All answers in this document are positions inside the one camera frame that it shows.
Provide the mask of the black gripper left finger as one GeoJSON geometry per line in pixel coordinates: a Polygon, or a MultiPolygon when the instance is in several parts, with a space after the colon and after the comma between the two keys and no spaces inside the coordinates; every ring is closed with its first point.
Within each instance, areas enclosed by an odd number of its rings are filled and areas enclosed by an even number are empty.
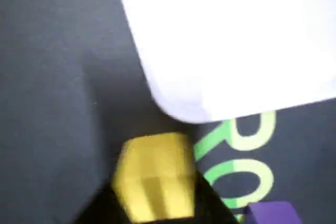
{"type": "Polygon", "coordinates": [[[105,183],[79,213],[75,224],[132,223],[120,205],[110,183],[105,183]]]}

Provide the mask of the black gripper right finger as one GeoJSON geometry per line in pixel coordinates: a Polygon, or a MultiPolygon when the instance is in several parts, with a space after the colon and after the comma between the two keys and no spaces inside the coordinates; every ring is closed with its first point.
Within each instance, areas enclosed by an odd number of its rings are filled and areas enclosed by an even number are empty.
{"type": "Polygon", "coordinates": [[[237,224],[231,210],[221,201],[217,192],[201,173],[195,180],[195,215],[193,223],[237,224]]]}

